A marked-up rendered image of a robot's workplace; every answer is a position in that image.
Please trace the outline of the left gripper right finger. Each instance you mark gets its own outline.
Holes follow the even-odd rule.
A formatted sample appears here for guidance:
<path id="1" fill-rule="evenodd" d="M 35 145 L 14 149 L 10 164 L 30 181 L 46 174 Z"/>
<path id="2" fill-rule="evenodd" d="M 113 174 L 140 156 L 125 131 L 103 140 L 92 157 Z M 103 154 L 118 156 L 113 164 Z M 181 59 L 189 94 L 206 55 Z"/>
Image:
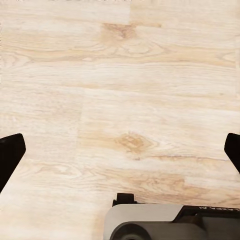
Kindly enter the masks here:
<path id="1" fill-rule="evenodd" d="M 224 151 L 240 173 L 240 135 L 235 133 L 228 133 Z"/>

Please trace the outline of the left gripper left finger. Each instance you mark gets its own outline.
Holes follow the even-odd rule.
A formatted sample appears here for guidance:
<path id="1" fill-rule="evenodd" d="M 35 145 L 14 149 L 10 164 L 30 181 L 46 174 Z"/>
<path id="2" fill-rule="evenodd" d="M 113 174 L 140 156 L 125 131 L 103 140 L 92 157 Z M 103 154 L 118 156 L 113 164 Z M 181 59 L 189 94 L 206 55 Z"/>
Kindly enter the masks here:
<path id="1" fill-rule="evenodd" d="M 26 152 L 21 133 L 0 138 L 0 193 Z"/>

